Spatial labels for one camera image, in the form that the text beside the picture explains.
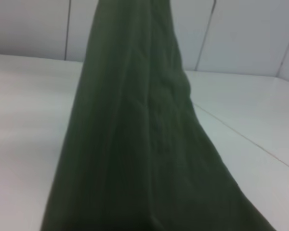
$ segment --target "green garment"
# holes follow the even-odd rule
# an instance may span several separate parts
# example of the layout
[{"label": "green garment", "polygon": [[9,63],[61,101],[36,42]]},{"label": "green garment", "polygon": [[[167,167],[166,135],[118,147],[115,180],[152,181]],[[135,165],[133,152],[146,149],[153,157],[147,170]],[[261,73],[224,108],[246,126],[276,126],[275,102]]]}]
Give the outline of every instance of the green garment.
[{"label": "green garment", "polygon": [[100,0],[41,230],[274,230],[196,118],[169,0]]}]

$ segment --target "green fabric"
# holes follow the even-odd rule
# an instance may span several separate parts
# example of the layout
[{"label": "green fabric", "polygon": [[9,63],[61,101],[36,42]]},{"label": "green fabric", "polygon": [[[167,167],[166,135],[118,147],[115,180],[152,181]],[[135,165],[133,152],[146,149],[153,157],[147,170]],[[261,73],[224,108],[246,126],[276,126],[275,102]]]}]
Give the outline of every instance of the green fabric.
[{"label": "green fabric", "polygon": [[169,0],[101,0],[42,231],[273,231],[199,124]]}]

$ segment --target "white table surface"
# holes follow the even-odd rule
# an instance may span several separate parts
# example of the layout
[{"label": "white table surface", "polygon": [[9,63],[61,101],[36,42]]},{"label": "white table surface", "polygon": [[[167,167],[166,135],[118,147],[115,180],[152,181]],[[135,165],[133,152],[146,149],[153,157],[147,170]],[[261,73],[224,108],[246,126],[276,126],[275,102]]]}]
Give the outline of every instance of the white table surface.
[{"label": "white table surface", "polygon": [[289,166],[289,82],[189,73],[192,101]]},{"label": "white table surface", "polygon": [[[39,230],[81,67],[75,62],[0,55],[0,231]],[[232,93],[240,95],[244,91],[236,91],[234,83],[250,77],[188,75],[193,101],[210,111],[195,106],[197,116],[242,191],[278,231],[289,231],[289,167],[225,125],[220,112],[212,110],[221,97],[214,103],[210,81],[202,80],[218,76],[214,89],[230,85]],[[229,76],[234,80],[223,85],[223,78],[227,81]],[[265,83],[269,85],[271,79],[253,78],[255,88],[259,88],[259,79],[263,94],[272,93],[270,86],[265,91]],[[252,87],[246,84],[244,89],[253,91]],[[229,99],[229,103],[224,101],[224,111],[234,108]],[[253,116],[253,104],[247,96],[242,99],[246,108],[241,106],[241,110],[248,120]],[[265,102],[270,102],[270,94],[262,104]]]}]

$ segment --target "olive green cloth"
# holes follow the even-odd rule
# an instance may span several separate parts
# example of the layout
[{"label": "olive green cloth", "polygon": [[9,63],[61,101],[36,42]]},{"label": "olive green cloth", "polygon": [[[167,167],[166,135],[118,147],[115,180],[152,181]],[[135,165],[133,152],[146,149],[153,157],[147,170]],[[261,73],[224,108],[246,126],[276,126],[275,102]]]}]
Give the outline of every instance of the olive green cloth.
[{"label": "olive green cloth", "polygon": [[41,230],[274,230],[196,118],[169,0],[100,0]]}]

